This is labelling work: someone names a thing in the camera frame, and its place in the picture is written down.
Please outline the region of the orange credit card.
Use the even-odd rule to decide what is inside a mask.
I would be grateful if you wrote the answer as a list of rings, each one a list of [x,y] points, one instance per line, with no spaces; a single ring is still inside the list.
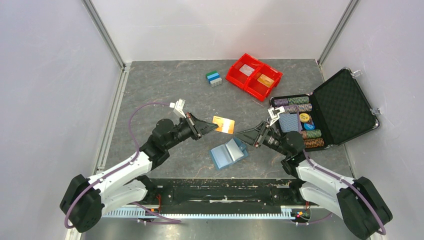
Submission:
[[[218,127],[215,129],[216,131],[225,133],[225,134],[234,133],[234,128],[235,128],[234,120],[220,117],[220,116],[214,116],[212,119],[212,122],[218,125]]]

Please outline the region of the blue card holder wallet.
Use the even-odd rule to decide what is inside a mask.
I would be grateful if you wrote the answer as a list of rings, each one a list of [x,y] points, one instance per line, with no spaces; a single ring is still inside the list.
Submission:
[[[227,168],[249,156],[247,145],[236,137],[210,149],[209,155],[217,170]]]

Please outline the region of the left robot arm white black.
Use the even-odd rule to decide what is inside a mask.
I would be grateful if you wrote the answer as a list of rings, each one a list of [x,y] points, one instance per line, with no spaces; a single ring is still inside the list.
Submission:
[[[159,120],[147,141],[129,158],[96,175],[79,174],[70,181],[59,205],[65,214],[65,227],[84,233],[103,215],[124,205],[141,201],[153,203],[157,198],[157,185],[146,174],[169,158],[171,148],[188,138],[199,140],[218,127],[190,112],[181,117],[178,124],[168,118]]]

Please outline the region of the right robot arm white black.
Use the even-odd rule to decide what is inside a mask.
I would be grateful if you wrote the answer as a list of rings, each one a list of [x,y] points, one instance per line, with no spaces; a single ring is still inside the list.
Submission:
[[[284,171],[295,177],[295,187],[289,189],[289,199],[295,204],[304,201],[317,204],[343,220],[359,239],[373,234],[385,236],[385,225],[393,214],[379,191],[366,177],[358,179],[331,171],[305,152],[303,135],[290,131],[279,135],[265,121],[254,128],[235,133],[235,137],[253,147],[266,146],[285,158]]]

